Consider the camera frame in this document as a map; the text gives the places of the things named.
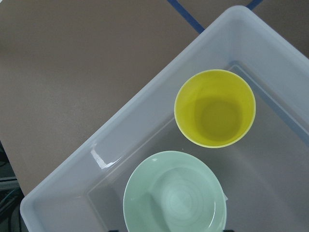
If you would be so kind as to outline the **yellow plastic cup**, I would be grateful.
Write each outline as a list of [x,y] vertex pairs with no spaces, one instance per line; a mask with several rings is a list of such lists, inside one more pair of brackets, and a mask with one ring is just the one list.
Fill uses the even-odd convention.
[[249,84],[239,75],[220,69],[190,77],[174,103],[181,133],[206,148],[238,142],[251,129],[255,115],[256,100]]

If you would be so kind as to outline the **light green bowl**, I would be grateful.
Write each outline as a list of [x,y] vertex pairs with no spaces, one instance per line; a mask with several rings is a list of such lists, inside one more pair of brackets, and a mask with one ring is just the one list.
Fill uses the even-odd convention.
[[227,207],[212,170],[180,151],[163,151],[142,161],[123,198],[129,232],[222,232]]

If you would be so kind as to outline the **clear plastic bin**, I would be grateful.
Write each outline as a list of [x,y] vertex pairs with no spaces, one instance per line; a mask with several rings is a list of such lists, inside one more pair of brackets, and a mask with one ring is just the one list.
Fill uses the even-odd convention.
[[[186,139],[173,112],[183,83],[210,69],[238,74],[256,98],[250,131],[219,149]],[[248,8],[227,9],[22,200],[28,230],[125,232],[127,181],[164,150],[210,167],[227,196],[228,230],[308,231],[309,60]]]

